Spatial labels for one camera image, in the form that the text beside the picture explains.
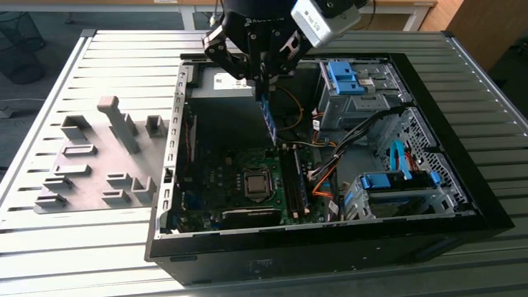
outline table leg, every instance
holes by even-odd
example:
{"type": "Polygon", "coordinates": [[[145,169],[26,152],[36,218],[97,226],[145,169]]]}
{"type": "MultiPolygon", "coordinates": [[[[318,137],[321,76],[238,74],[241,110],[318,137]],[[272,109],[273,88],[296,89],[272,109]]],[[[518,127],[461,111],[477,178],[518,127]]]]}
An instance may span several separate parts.
{"type": "Polygon", "coordinates": [[[182,28],[185,30],[196,30],[193,13],[196,8],[193,5],[180,5],[180,13],[182,19],[182,28]]]}
{"type": "Polygon", "coordinates": [[[414,12],[409,16],[409,19],[406,20],[404,31],[417,31],[420,29],[428,11],[429,11],[429,6],[416,7],[414,12]]]}
{"type": "Polygon", "coordinates": [[[66,18],[65,18],[65,20],[64,20],[64,23],[65,23],[65,24],[73,23],[73,12],[66,12],[66,13],[65,13],[65,16],[66,16],[66,18]]]}

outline ram slot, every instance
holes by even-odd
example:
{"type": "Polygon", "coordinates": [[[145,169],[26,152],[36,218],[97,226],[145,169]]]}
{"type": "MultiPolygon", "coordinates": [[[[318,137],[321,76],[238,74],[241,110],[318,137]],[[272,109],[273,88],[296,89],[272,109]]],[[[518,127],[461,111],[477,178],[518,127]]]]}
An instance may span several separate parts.
{"type": "Polygon", "coordinates": [[[282,170],[282,184],[288,213],[290,217],[298,218],[305,214],[306,208],[304,207],[305,203],[302,197],[306,196],[306,190],[304,188],[304,180],[300,183],[301,174],[298,175],[296,151],[292,148],[284,148],[280,150],[280,167],[282,170]]]}

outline metal frame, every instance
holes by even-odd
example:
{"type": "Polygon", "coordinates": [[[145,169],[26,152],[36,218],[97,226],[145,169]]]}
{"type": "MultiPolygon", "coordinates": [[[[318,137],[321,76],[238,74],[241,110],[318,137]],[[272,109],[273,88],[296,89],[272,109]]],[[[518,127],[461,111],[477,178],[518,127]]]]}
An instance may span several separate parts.
{"type": "Polygon", "coordinates": [[[1,294],[32,293],[38,297],[56,297],[60,294],[180,296],[226,293],[237,296],[246,295],[237,291],[250,290],[253,296],[308,295],[316,292],[322,295],[328,294],[330,286],[336,294],[353,291],[393,297],[426,294],[525,296],[525,126],[521,121],[513,120],[508,102],[493,88],[484,85],[488,80],[485,72],[470,66],[461,50],[452,45],[450,38],[440,33],[350,32],[325,50],[348,53],[353,48],[357,52],[382,50],[406,53],[516,225],[492,241],[464,245],[418,265],[184,288],[153,263],[142,260],[150,209],[44,216],[36,215],[30,209],[25,210],[25,207],[33,206],[36,193],[14,190],[38,184],[44,175],[28,173],[26,170],[46,164],[50,166],[53,162],[45,155],[36,157],[34,153],[60,149],[60,140],[50,140],[48,144],[42,142],[42,137],[60,135],[53,132],[58,127],[48,126],[60,120],[56,111],[88,112],[94,108],[96,100],[90,101],[78,94],[96,96],[102,89],[129,97],[121,104],[132,112],[152,106],[169,111],[178,55],[200,51],[201,36],[202,32],[97,31],[89,44],[85,45],[88,38],[78,41],[77,52],[68,62],[70,70],[62,72],[64,77],[53,87],[58,95],[50,96],[56,99],[46,103],[46,106],[52,105],[46,107],[49,111],[42,111],[44,119],[36,121],[1,183],[0,192],[5,198],[0,210],[1,294]],[[84,46],[88,50],[80,54],[84,46]],[[73,79],[65,81],[65,77],[72,76],[73,79]],[[128,87],[133,88],[133,92],[125,91],[128,87]],[[145,97],[145,93],[140,90],[145,88],[160,98],[149,98],[141,103],[138,98],[145,97]],[[61,99],[64,96],[77,99],[65,101],[61,99]],[[12,207],[18,211],[8,212],[12,207]]]}

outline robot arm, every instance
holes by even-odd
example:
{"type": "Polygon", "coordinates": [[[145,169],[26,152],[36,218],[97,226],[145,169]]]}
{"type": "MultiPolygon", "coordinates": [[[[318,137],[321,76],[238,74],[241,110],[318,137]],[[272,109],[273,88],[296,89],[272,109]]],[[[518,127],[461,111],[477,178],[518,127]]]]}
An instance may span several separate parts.
{"type": "Polygon", "coordinates": [[[266,98],[269,84],[290,75],[308,50],[325,46],[358,21],[366,0],[224,0],[224,16],[202,38],[204,52],[266,98]],[[226,38],[241,55],[226,50],[226,38]]]}

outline gray block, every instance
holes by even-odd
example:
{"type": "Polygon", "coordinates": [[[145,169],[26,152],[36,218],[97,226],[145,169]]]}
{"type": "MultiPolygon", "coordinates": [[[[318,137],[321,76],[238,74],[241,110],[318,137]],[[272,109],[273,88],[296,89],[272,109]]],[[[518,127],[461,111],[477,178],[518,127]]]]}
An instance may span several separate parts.
{"type": "Polygon", "coordinates": [[[113,190],[113,191],[102,192],[101,199],[106,202],[108,205],[125,204],[129,203],[130,201],[130,197],[124,192],[124,190],[113,190]]]}
{"type": "Polygon", "coordinates": [[[9,106],[0,102],[0,119],[10,118],[12,113],[13,111],[9,106]]]}
{"type": "Polygon", "coordinates": [[[74,175],[74,176],[86,176],[92,172],[92,168],[88,164],[82,165],[66,165],[66,166],[56,166],[53,170],[54,175],[74,175]]]}
{"type": "Polygon", "coordinates": [[[149,138],[166,136],[166,127],[165,127],[164,119],[161,119],[160,116],[146,117],[145,128],[149,138]]]}
{"type": "Polygon", "coordinates": [[[89,128],[84,116],[66,116],[60,125],[60,129],[69,140],[85,139],[82,130],[89,128]]]}
{"type": "Polygon", "coordinates": [[[134,126],[134,123],[132,121],[130,115],[128,113],[122,113],[122,119],[124,119],[124,123],[126,124],[128,129],[132,132],[132,135],[137,135],[137,128],[134,126]]]}
{"type": "Polygon", "coordinates": [[[132,186],[132,177],[126,172],[108,173],[106,183],[114,189],[129,189],[132,186]]]}
{"type": "Polygon", "coordinates": [[[66,157],[89,156],[97,153],[93,144],[69,145],[62,148],[62,155],[66,157]]]}
{"type": "Polygon", "coordinates": [[[157,186],[156,186],[154,181],[152,180],[150,177],[148,177],[148,179],[146,179],[145,187],[141,185],[140,180],[137,178],[133,178],[132,194],[134,194],[137,200],[142,204],[152,203],[152,199],[154,197],[156,191],[157,191],[157,186]]]}
{"type": "Polygon", "coordinates": [[[133,131],[130,131],[129,124],[122,118],[121,112],[117,108],[118,99],[116,96],[102,96],[98,100],[97,110],[104,113],[112,124],[113,131],[118,136],[124,148],[129,153],[137,153],[140,151],[140,146],[133,138],[133,131]]]}
{"type": "Polygon", "coordinates": [[[68,190],[73,187],[73,182],[65,176],[46,178],[42,182],[42,186],[49,191],[68,190]]]}
{"type": "Polygon", "coordinates": [[[58,194],[45,194],[37,197],[34,204],[41,208],[64,207],[66,199],[58,194]]]}

